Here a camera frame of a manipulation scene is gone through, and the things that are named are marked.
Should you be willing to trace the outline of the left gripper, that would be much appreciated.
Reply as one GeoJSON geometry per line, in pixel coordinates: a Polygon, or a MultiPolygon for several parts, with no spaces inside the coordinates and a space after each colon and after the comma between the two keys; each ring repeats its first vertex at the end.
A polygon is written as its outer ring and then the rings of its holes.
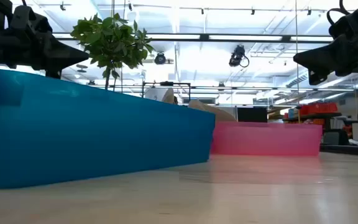
{"type": "Polygon", "coordinates": [[[0,64],[16,69],[26,65],[60,78],[62,70],[89,58],[89,54],[61,43],[48,19],[28,5],[0,5],[0,64]]]}

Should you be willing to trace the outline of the tan baseball cap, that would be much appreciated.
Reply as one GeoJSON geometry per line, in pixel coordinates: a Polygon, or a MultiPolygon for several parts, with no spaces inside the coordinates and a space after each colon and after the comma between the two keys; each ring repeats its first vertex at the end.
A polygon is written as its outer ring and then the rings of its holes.
{"type": "Polygon", "coordinates": [[[169,104],[174,104],[175,103],[175,96],[174,96],[174,92],[172,88],[169,88],[163,98],[162,98],[162,102],[164,103],[169,103],[169,104]]]}
{"type": "Polygon", "coordinates": [[[215,115],[216,121],[237,121],[237,119],[227,111],[221,110],[213,106],[209,106],[200,102],[199,100],[190,100],[188,107],[212,113],[215,115]]]}

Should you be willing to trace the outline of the red storage crate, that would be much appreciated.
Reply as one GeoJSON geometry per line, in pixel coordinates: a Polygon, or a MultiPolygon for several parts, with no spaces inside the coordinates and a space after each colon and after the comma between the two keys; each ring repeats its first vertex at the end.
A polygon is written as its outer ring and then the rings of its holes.
{"type": "Polygon", "coordinates": [[[337,113],[338,108],[335,103],[312,103],[303,105],[298,112],[301,115],[337,113]]]}

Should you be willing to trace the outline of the potted green plant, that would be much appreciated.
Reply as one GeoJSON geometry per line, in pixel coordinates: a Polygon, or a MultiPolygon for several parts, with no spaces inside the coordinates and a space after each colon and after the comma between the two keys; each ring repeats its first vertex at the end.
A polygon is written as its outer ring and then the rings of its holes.
{"type": "Polygon", "coordinates": [[[123,66],[137,68],[154,50],[147,31],[140,30],[136,22],[130,26],[118,13],[105,19],[97,14],[80,19],[70,35],[84,47],[91,63],[104,70],[106,90],[111,79],[121,77],[123,66]]]}

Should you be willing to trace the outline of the dark storage shelf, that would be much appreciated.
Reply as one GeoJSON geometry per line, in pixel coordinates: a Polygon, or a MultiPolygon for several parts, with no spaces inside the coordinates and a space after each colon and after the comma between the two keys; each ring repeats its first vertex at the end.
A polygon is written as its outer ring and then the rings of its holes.
{"type": "Polygon", "coordinates": [[[299,119],[306,120],[306,119],[331,119],[334,117],[341,116],[341,113],[318,113],[318,114],[308,114],[302,115],[300,117],[293,117],[293,118],[285,118],[283,121],[298,121],[299,119]]]}

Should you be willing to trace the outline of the blue plastic bin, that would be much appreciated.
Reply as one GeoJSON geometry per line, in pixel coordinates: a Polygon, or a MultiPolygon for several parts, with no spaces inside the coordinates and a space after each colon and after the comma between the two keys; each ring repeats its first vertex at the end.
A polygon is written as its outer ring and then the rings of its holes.
{"type": "Polygon", "coordinates": [[[206,162],[212,113],[0,70],[0,189],[206,162]]]}

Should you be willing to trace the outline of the black screen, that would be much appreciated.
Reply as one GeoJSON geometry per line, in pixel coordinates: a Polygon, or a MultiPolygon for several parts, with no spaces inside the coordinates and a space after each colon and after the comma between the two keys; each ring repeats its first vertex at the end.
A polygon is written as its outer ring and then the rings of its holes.
{"type": "Polygon", "coordinates": [[[266,123],[268,120],[267,109],[262,107],[238,108],[237,119],[239,122],[266,123]]]}

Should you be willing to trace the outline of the black ceiling spotlight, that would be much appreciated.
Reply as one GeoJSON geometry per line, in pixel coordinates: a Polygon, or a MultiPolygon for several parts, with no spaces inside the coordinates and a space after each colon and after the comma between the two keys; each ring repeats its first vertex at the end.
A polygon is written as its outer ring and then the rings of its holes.
{"type": "Polygon", "coordinates": [[[157,65],[163,65],[167,61],[165,54],[163,52],[158,52],[154,58],[154,62],[157,65]]]}

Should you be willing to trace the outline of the pink plastic bin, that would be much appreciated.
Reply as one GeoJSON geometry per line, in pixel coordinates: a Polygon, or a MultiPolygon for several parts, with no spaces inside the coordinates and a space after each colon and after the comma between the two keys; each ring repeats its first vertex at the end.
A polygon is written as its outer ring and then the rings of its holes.
{"type": "Polygon", "coordinates": [[[315,124],[218,122],[212,154],[317,156],[323,129],[315,124]]]}

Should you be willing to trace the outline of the black table frame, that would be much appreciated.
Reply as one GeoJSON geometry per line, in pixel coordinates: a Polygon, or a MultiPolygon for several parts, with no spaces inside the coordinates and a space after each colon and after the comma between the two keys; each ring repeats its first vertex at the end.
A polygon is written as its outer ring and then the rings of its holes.
{"type": "Polygon", "coordinates": [[[321,152],[330,152],[336,154],[348,154],[353,156],[358,156],[358,146],[352,145],[320,145],[321,152]]]}

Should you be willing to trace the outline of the black overhead frame beam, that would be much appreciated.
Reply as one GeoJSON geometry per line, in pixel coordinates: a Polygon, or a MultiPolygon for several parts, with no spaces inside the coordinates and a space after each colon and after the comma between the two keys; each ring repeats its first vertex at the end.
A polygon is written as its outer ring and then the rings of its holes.
{"type": "Polygon", "coordinates": [[[234,34],[147,34],[154,41],[190,41],[190,42],[302,42],[330,43],[330,36],[321,35],[234,35],[234,34]]]}

